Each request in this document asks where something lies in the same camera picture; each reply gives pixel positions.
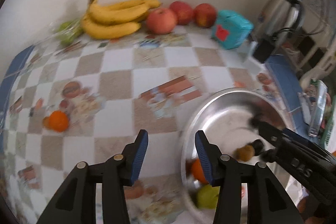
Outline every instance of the stainless steel kettle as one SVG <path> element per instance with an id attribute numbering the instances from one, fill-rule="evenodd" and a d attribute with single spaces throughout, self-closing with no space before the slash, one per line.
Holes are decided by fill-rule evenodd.
<path id="1" fill-rule="evenodd" d="M 301 0 L 269 0 L 258 16 L 256 38 L 275 41 L 276 50 L 300 30 L 304 18 Z"/>

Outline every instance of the table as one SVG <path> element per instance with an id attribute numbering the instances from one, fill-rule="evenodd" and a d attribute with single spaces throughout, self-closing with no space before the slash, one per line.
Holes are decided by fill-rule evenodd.
<path id="1" fill-rule="evenodd" d="M 77 49 L 62 54 L 54 40 L 31 47 L 19 71 L 4 80 L 12 83 L 0 189 L 22 223 L 36 223 L 78 162 L 100 163 L 121 153 L 140 129 L 148 131 L 149 144 L 140 180 L 125 190 L 130 218 L 151 223 L 159 210 L 154 217 L 159 223 L 194 223 L 181 209 L 176 149 L 195 108 L 217 91 L 243 86 L 273 98 L 290 123 L 275 85 L 260 81 L 263 67 L 243 63 L 236 50 L 219 48 L 209 29 L 188 25 L 162 36 L 142 29 L 112 41 L 86 35 L 79 40 Z M 171 116 L 157 118 L 140 94 L 182 75 L 202 95 L 175 107 Z M 57 109 L 71 118 L 64 133 L 42 125 Z M 100 185 L 96 210 L 101 221 Z"/>

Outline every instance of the banana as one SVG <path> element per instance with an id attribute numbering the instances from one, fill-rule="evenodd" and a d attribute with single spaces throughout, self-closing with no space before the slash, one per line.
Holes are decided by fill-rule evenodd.
<path id="1" fill-rule="evenodd" d="M 95 39 L 112 39 L 132 34 L 140 29 L 141 24 L 128 22 L 113 26 L 99 25 L 91 20 L 88 13 L 85 13 L 81 20 L 83 30 Z"/>
<path id="2" fill-rule="evenodd" d="M 121 10 L 106 10 L 97 3 L 89 6 L 90 17 L 100 24 L 111 25 L 133 21 L 147 12 L 149 7 L 146 4 L 140 4 L 131 8 Z"/>
<path id="3" fill-rule="evenodd" d="M 142 22 L 147 19 L 149 15 L 149 11 L 145 12 L 143 15 L 139 16 L 138 18 L 134 19 L 133 22 Z"/>
<path id="4" fill-rule="evenodd" d="M 98 0 L 92 0 L 92 3 L 97 3 Z M 127 0 L 110 5 L 102 5 L 104 9 L 107 10 L 121 10 L 127 9 L 140 4 L 147 4 L 150 9 L 158 8 L 161 5 L 159 0 Z"/>

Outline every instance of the metal plate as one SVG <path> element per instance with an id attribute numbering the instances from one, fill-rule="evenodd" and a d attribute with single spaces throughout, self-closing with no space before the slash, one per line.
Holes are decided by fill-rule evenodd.
<path id="1" fill-rule="evenodd" d="M 201 223 L 212 223 L 215 210 L 199 210 L 195 206 L 196 193 L 201 183 L 190 173 L 190 167 L 198 158 L 195 148 L 195 133 L 203 130 L 210 143 L 217 145 L 222 154 L 233 156 L 234 151 L 261 139 L 266 149 L 273 146 L 258 135 L 258 130 L 251 128 L 250 118 L 262 114 L 263 120 L 278 128 L 286 127 L 285 119 L 271 101 L 256 92 L 232 88 L 222 90 L 205 102 L 194 112 L 182 135 L 181 177 L 184 186 L 183 199 L 187 209 Z M 248 164 L 256 164 L 259 157 L 253 157 Z M 276 163 L 268 164 L 280 182 L 285 186 L 289 174 Z M 246 222 L 247 194 L 241 201 L 241 223 Z"/>

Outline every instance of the tablecloth pattern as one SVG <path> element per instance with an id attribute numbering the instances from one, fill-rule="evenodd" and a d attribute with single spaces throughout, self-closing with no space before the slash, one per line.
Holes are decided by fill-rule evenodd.
<path id="1" fill-rule="evenodd" d="M 144 196 L 142 205 L 128 203 L 131 218 L 142 213 L 144 219 L 143 212 L 152 203 L 179 202 L 176 150 L 181 130 L 195 108 L 209 95 L 235 85 L 265 92 L 256 78 L 260 67 L 248 61 L 243 63 L 235 50 L 219 48 L 210 39 L 208 29 L 177 26 L 167 36 L 155 37 L 140 31 L 114 41 L 95 41 L 86 35 L 80 41 L 83 47 L 62 55 L 56 55 L 57 42 L 36 47 L 11 89 L 9 106 L 20 97 L 22 102 L 6 115 L 3 189 L 7 190 L 12 211 L 22 222 L 36 223 L 79 161 L 95 164 L 121 153 L 140 129 L 149 134 L 140 173 Z M 202 96 L 178 106 L 173 117 L 157 119 L 139 95 L 182 75 Z M 63 88 L 69 82 L 79 82 L 80 86 L 65 92 Z M 67 94 L 70 100 L 81 98 L 74 102 L 74 108 L 84 115 L 64 133 L 43 128 L 43 118 L 59 108 Z M 88 104 L 82 104 L 88 97 L 90 102 L 98 102 L 93 112 L 87 109 Z M 281 102 L 278 107 L 285 109 Z M 29 166 L 34 173 L 26 170 L 27 175 L 20 177 L 19 171 Z M 99 200 L 97 197 L 97 217 L 101 219 Z M 171 221 L 181 213 L 178 209 L 173 212 Z M 175 221 L 192 222 L 187 213 Z"/>

